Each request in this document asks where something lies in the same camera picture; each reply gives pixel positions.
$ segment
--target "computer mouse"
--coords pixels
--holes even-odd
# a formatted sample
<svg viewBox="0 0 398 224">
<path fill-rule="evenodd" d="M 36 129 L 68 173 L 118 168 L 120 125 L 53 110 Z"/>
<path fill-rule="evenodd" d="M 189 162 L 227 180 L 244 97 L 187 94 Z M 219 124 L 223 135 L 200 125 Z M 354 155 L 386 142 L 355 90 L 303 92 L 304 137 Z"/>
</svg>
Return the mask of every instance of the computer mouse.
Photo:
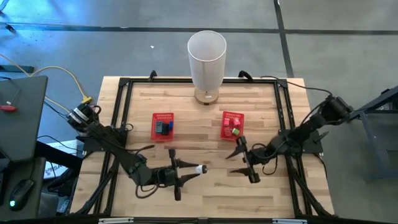
<svg viewBox="0 0 398 224">
<path fill-rule="evenodd" d="M 9 199 L 9 208 L 12 211 L 18 211 L 24 208 L 30 191 L 34 185 L 33 180 L 24 179 L 18 182 L 11 192 Z"/>
</svg>

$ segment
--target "red plastic basket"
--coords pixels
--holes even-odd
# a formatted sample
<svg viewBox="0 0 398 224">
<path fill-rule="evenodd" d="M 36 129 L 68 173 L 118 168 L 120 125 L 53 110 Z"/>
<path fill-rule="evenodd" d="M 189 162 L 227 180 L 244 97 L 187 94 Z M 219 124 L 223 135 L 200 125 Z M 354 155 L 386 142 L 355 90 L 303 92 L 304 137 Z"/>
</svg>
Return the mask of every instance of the red plastic basket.
<svg viewBox="0 0 398 224">
<path fill-rule="evenodd" d="M 239 135 L 237 135 L 237 136 L 233 135 L 233 134 L 231 136 L 225 135 L 225 132 L 224 132 L 225 126 L 223 124 L 225 118 L 229 118 L 229 119 L 238 118 L 239 119 L 239 122 L 241 123 L 241 128 L 239 129 L 240 130 Z M 243 126 L 244 126 L 244 114 L 224 111 L 223 112 L 223 119 L 221 120 L 220 138 L 224 139 L 224 140 L 230 140 L 230 141 L 237 140 L 238 137 L 243 135 Z M 231 123 L 229 124 L 229 127 L 231 129 L 233 129 L 233 125 Z"/>
<path fill-rule="evenodd" d="M 156 133 L 156 122 L 163 121 L 163 123 L 169 124 L 173 121 L 173 129 L 169 132 L 169 135 L 163 135 L 162 133 Z M 153 141 L 172 141 L 174 138 L 174 113 L 154 113 L 152 115 L 152 130 L 150 131 L 150 138 Z"/>
</svg>

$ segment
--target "wooden table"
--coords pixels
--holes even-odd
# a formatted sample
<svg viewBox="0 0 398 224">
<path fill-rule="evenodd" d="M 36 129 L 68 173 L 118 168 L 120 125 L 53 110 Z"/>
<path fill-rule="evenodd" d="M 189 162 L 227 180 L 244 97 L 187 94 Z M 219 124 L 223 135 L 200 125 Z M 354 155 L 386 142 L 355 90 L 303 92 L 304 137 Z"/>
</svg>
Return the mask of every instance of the wooden table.
<svg viewBox="0 0 398 224">
<path fill-rule="evenodd" d="M 120 77 L 104 77 L 98 104 L 102 107 L 101 123 L 109 125 L 114 108 Z M 301 78 L 290 82 L 304 85 Z M 193 97 L 191 83 L 135 83 L 127 122 L 134 125 L 129 133 L 127 148 L 134 149 L 148 144 L 153 113 L 173 112 L 175 115 L 174 141 L 157 143 L 155 149 L 143 152 L 148 166 L 170 164 L 167 149 L 177 149 L 177 158 L 187 162 L 206 164 L 209 171 L 188 181 L 182 189 L 182 200 L 174 200 L 174 188 L 159 189 L 147 199 L 134 195 L 135 183 L 120 167 L 112 216 L 129 217 L 223 217 L 223 218 L 270 218 L 294 217 L 285 159 L 280 156 L 274 175 L 265 176 L 261 166 L 256 166 L 261 182 L 250 184 L 247 177 L 228 171 L 244 167 L 241 155 L 225 160 L 236 147 L 233 141 L 220 139 L 223 111 L 244 113 L 244 135 L 248 146 L 267 144 L 279 129 L 274 88 L 265 84 L 223 84 L 217 103 L 203 106 Z M 296 123 L 310 111 L 307 94 L 303 88 L 289 85 L 290 98 Z M 124 98 L 119 110 L 120 124 Z M 93 153 L 83 161 L 78 179 L 72 212 L 88 200 L 100 179 L 103 152 Z M 303 163 L 307 184 L 314 196 L 333 213 L 325 171 L 314 155 L 304 154 Z M 272 172 L 275 159 L 266 165 Z M 191 169 L 180 169 L 180 174 Z M 102 209 L 106 205 L 108 188 L 104 191 Z M 301 190 L 298 190 L 300 208 L 304 211 Z"/>
</svg>

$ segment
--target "concrete floor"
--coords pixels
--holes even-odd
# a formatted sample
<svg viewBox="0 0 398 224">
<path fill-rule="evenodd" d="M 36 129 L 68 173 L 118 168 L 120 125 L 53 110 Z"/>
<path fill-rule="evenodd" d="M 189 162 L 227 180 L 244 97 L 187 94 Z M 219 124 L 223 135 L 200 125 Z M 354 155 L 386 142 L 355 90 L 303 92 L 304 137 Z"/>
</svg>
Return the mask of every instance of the concrete floor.
<svg viewBox="0 0 398 224">
<path fill-rule="evenodd" d="M 286 29 L 397 30 L 395 0 L 280 0 Z M 0 21 L 120 27 L 224 27 L 277 29 L 272 0 L 10 0 Z M 189 75 L 186 44 L 192 33 L 0 30 L 0 52 L 21 65 L 58 65 L 73 72 L 85 92 L 97 96 L 105 75 Z M 226 76 L 286 77 L 279 34 L 223 34 Z M 287 35 L 295 77 L 326 88 L 358 108 L 397 85 L 396 35 Z M 81 96 L 58 70 L 47 94 L 69 108 Z M 17 74 L 6 74 L 18 77 Z M 311 106 L 323 96 L 309 91 Z M 398 180 L 366 183 L 373 158 L 360 123 L 327 127 L 323 139 L 335 212 L 345 218 L 398 222 Z M 75 132 L 44 108 L 39 134 L 65 141 Z"/>
</svg>

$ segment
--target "red object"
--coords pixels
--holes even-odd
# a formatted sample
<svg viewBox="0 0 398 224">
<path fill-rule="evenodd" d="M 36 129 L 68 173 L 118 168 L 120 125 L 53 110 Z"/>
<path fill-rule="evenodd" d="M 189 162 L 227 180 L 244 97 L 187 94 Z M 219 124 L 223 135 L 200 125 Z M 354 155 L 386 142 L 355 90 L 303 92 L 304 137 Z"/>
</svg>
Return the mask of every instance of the red object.
<svg viewBox="0 0 398 224">
<path fill-rule="evenodd" d="M 230 137 L 232 135 L 231 128 L 230 127 L 224 128 L 224 133 L 226 137 Z"/>
<path fill-rule="evenodd" d="M 223 112 L 223 119 L 222 119 L 222 121 L 224 121 L 224 119 L 225 118 L 229 118 L 229 120 L 233 120 L 234 118 L 238 118 L 239 119 L 239 122 L 240 122 L 240 128 L 238 128 L 239 129 L 239 131 L 240 131 L 240 133 L 239 133 L 239 135 L 233 135 L 233 134 L 231 134 L 230 136 L 227 136 L 226 135 L 226 133 L 225 133 L 225 128 L 229 128 L 229 130 L 231 130 L 231 129 L 233 129 L 234 127 L 231 125 L 231 123 L 229 124 L 229 127 L 224 127 L 224 126 L 221 126 L 221 134 L 220 134 L 220 138 L 221 139 L 224 139 L 224 140 L 230 140 L 230 141 L 235 141 L 235 140 L 237 140 L 237 138 L 238 137 L 240 137 L 240 136 L 242 136 L 243 135 L 243 125 L 244 125 L 244 114 L 242 114 L 242 113 L 234 113 L 234 112 L 229 112 L 229 111 L 224 111 Z"/>
<path fill-rule="evenodd" d="M 224 127 L 229 127 L 229 118 L 225 118 L 223 121 Z"/>
<path fill-rule="evenodd" d="M 17 111 L 17 108 L 15 106 L 11 106 L 11 105 L 2 105 L 2 106 L 0 106 L 0 110 L 7 111 L 7 112 L 14 112 L 14 111 Z"/>
<path fill-rule="evenodd" d="M 156 133 L 156 122 L 162 121 L 165 124 L 170 124 L 173 121 L 173 129 L 169 131 L 168 135 Z M 173 141 L 174 138 L 174 113 L 154 113 L 152 115 L 152 130 L 150 131 L 150 138 L 153 141 Z"/>
<path fill-rule="evenodd" d="M 234 128 L 236 128 L 236 129 L 240 128 L 241 122 L 239 121 L 239 118 L 234 118 L 232 120 L 232 123 L 234 124 Z"/>
</svg>

